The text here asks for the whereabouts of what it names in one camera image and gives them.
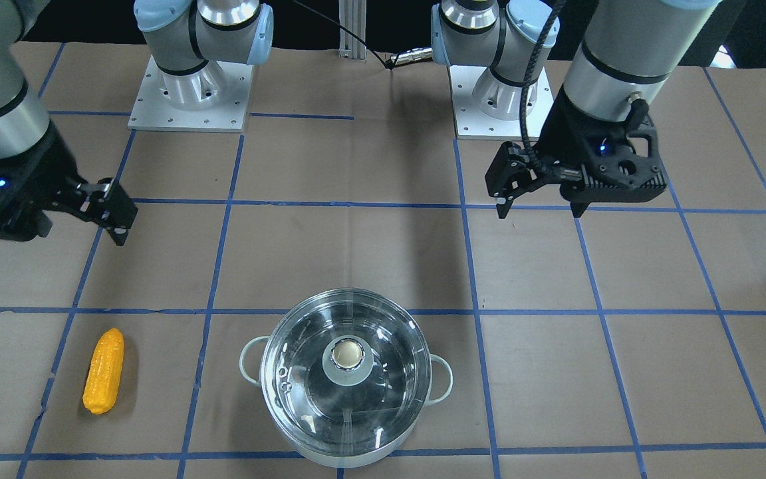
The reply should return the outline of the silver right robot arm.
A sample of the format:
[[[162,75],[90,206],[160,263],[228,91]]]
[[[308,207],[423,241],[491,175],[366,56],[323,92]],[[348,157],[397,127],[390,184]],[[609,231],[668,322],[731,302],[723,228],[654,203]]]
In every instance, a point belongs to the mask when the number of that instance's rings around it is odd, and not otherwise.
[[[124,245],[138,209],[113,178],[80,176],[48,110],[31,90],[9,48],[33,27],[45,1],[0,1],[0,240],[30,241],[51,230],[55,210],[93,222]],[[134,13],[162,76],[178,86],[207,81],[198,103],[226,94],[219,63],[263,64],[273,44],[273,10],[259,1],[137,1]]]

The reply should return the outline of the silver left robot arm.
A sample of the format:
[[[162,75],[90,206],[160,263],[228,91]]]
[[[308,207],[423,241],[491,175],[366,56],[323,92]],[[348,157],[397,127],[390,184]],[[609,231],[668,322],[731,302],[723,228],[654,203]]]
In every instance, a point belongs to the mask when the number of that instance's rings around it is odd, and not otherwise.
[[[432,58],[479,67],[478,109],[519,125],[487,168],[506,218],[516,199],[559,185],[573,216],[593,203],[644,203],[668,189],[651,103],[714,12],[715,1],[601,1],[536,142],[529,91],[560,31],[563,2],[442,1],[432,7]]]

